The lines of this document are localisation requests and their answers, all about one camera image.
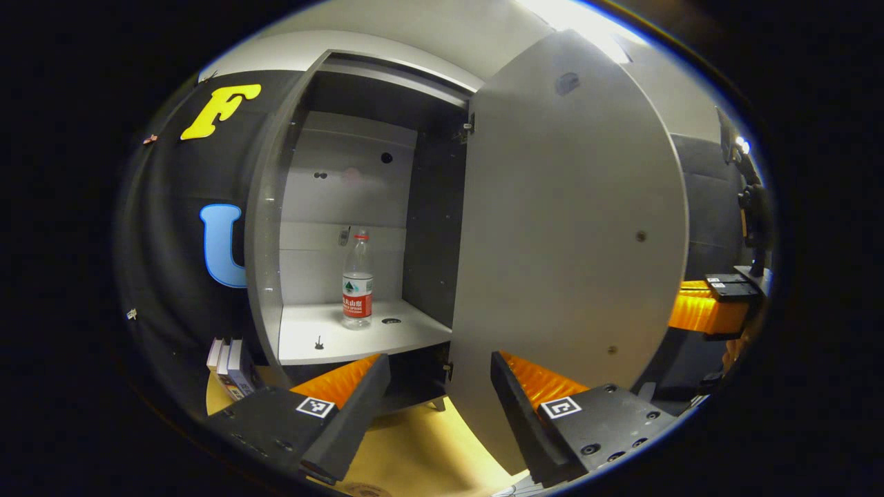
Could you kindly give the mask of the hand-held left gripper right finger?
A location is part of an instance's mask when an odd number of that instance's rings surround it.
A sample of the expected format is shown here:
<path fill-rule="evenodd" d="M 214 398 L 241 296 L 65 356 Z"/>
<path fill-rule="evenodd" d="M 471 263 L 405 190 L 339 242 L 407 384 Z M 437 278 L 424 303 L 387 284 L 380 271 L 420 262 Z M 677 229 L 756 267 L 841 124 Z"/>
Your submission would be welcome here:
<path fill-rule="evenodd" d="M 612 469 L 678 419 L 627 388 L 585 387 L 505 351 L 490 356 L 490 381 L 532 481 L 544 488 Z"/>

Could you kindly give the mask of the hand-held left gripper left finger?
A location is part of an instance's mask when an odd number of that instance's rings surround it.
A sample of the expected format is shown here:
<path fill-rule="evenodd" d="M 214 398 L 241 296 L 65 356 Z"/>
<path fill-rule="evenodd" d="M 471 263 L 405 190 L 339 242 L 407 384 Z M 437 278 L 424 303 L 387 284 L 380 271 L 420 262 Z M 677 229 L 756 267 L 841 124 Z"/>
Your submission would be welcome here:
<path fill-rule="evenodd" d="M 300 386 L 263 387 L 207 419 L 214 434 L 287 477 L 342 481 L 391 380 L 375 353 Z"/>

